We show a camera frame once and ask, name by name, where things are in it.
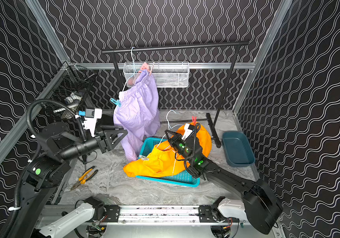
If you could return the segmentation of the light blue wire hanger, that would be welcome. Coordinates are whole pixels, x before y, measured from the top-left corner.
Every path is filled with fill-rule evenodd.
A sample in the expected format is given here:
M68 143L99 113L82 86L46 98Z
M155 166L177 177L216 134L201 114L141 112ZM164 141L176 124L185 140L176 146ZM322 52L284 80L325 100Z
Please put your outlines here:
M176 110L165 110L159 112L160 127L153 136L154 138L159 138L162 142L166 139L165 130L177 131L186 120L186 111L176 111Z

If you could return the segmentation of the red clothespin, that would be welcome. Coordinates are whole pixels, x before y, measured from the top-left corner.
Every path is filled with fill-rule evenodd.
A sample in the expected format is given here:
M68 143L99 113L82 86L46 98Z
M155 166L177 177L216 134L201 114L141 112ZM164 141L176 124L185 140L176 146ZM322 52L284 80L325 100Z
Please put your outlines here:
M194 125L196 125L196 123L197 123L197 117L196 116L192 116L191 117L192 118L192 125L194 126Z

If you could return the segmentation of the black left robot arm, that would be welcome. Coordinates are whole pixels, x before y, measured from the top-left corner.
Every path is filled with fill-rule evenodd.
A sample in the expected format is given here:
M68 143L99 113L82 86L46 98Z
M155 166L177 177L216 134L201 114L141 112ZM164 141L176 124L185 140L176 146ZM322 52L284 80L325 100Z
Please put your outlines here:
M45 104L67 111L76 121L80 136L72 134L63 122L51 123L37 132L32 111L36 106ZM98 122L104 117L101 109L75 112L67 105L51 99L39 99L28 106L26 123L37 141L37 148L16 183L14 204L9 208L0 238L28 238L35 235L35 224L40 212L72 168L71 161L96 150L103 153L111 151L125 138L127 130L122 126Z

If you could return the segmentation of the white clothespin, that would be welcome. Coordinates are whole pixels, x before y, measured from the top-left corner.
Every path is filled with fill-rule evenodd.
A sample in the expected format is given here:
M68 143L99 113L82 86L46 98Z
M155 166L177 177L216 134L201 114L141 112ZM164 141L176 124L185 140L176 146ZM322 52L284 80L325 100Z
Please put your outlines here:
M142 155L139 155L139 159L140 159L141 161L149 161L149 160L150 160L150 158L148 158L148 157L146 157L146 156L142 156Z

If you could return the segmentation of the orange shorts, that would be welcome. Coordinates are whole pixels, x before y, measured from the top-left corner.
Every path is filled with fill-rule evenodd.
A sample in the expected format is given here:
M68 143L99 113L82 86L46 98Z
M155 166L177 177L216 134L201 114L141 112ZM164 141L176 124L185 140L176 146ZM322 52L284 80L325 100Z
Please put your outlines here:
M128 177L161 178L175 176L185 170L183 161L175 159L175 151L165 140L149 149L149 154L146 157L150 160L141 161L138 159L126 165L123 168L126 175Z

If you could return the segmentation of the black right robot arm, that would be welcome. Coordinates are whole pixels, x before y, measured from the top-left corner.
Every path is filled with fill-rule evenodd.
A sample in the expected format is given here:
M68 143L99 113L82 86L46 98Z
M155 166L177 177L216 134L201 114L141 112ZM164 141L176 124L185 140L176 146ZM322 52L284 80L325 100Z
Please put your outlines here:
M283 212L281 202L268 183L252 181L232 174L203 155L196 132L186 139L180 133L165 130L167 142L175 150L186 171L194 178L203 178L225 190L240 196L249 223L257 231L267 235Z

